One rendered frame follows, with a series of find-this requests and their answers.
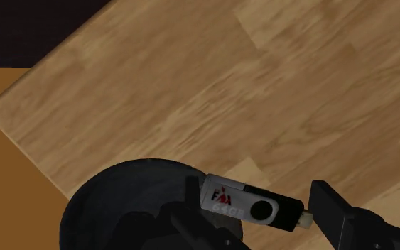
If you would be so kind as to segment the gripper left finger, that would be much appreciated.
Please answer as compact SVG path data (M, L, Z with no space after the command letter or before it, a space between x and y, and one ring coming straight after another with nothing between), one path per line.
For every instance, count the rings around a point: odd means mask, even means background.
M185 179L185 200L163 205L155 219L121 219L115 250L251 250L227 228L201 214L199 179Z

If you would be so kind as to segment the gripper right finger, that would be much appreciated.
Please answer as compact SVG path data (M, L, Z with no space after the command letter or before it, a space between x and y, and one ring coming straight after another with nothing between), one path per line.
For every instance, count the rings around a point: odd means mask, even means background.
M334 250L400 250L400 227L351 206L323 180L312 182L308 210Z

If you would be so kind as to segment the black and silver USB stick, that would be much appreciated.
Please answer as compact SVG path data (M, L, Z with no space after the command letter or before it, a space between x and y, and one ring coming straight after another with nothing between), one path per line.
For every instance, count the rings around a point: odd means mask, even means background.
M200 191L201 208L245 222L292 232L310 228L313 214L302 201L236 180L208 174Z

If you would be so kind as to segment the dark round bowl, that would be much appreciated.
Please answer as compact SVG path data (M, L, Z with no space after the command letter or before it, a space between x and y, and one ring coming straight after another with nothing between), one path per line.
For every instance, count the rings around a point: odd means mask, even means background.
M157 218L163 205L185 200L185 179L205 174L176 161L145 158L113 165L90 178L70 199L60 223L60 250L115 250L121 219ZM201 210L214 227L242 240L240 220Z

